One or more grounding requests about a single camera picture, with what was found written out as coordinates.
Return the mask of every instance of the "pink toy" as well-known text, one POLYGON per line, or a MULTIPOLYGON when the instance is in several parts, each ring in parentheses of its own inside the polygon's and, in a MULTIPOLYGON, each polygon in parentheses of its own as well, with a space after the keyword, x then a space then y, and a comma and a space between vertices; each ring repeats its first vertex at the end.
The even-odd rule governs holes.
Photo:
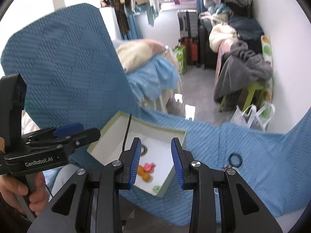
POLYGON ((156 165, 154 163, 151 163, 151 164, 145 163, 143 168, 144 168, 145 172, 153 172, 155 166, 156 165))

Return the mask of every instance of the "white box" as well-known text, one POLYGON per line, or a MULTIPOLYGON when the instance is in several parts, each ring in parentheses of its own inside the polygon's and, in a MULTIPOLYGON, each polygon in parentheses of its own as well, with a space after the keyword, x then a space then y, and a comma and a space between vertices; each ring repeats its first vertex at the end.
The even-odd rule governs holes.
MULTIPOLYGON (((117 112, 101 130, 99 141, 92 143, 88 148, 88 152, 104 166, 119 159, 128 120, 128 114, 117 112)), ((171 140, 177 137, 183 149, 186 149, 186 131, 163 128, 132 117, 125 150, 131 148, 134 137, 139 137, 148 150, 145 155, 141 156, 139 164, 144 166, 145 163, 155 163, 154 172, 150 174, 152 180, 145 182, 141 176, 137 175, 134 185, 149 194, 163 197, 175 175, 171 140), (153 191, 155 186, 161 187, 158 192, 153 191)))

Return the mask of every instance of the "gray sweater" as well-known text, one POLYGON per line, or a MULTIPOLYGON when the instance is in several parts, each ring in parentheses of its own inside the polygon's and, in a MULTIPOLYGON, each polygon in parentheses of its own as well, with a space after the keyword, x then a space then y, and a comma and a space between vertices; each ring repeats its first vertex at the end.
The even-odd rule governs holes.
POLYGON ((272 77, 273 70, 264 62, 262 54, 249 50, 247 43, 242 40, 234 42, 227 55, 229 58, 220 72, 214 90, 214 101, 245 89, 255 81, 265 82, 272 77))

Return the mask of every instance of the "human hand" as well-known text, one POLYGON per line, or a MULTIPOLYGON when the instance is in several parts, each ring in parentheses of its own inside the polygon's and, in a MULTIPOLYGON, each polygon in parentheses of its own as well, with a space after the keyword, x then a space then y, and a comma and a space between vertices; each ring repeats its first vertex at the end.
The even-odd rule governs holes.
MULTIPOLYGON (((29 196, 29 208, 34 211, 36 215, 39 215, 48 204, 49 196, 45 189, 45 178, 42 172, 36 174, 34 181, 36 191, 29 196)), ((0 192, 4 200, 10 206, 14 207, 19 212, 24 213, 15 195, 27 195, 27 186, 13 176, 5 174, 0 176, 0 192)))

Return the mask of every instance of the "green stool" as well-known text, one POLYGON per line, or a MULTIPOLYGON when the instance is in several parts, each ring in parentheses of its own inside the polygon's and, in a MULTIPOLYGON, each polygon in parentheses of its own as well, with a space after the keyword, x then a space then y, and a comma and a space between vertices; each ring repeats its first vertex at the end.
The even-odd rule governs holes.
MULTIPOLYGON (((247 108, 248 106, 251 105, 252 99, 253 99, 253 97, 254 97, 255 92, 256 92, 257 90, 261 90, 260 96, 259 96, 257 102, 255 103, 255 105, 258 107, 258 106, 259 106, 259 103, 261 102, 261 99, 262 99, 262 97, 263 97, 263 93, 265 92, 264 89, 265 89, 264 86, 261 85, 260 83, 258 83, 258 82, 253 82, 253 83, 247 88, 248 95, 247 95, 247 97, 246 97, 246 100, 245 100, 245 103, 244 103, 244 106, 243 106, 242 111, 246 110, 246 108, 247 108)), ((224 106, 224 104, 226 103, 226 99, 227 99, 227 96, 225 95, 225 96, 222 98, 222 101, 221 101, 221 103, 220 103, 219 112, 222 111, 223 106, 224 106)))

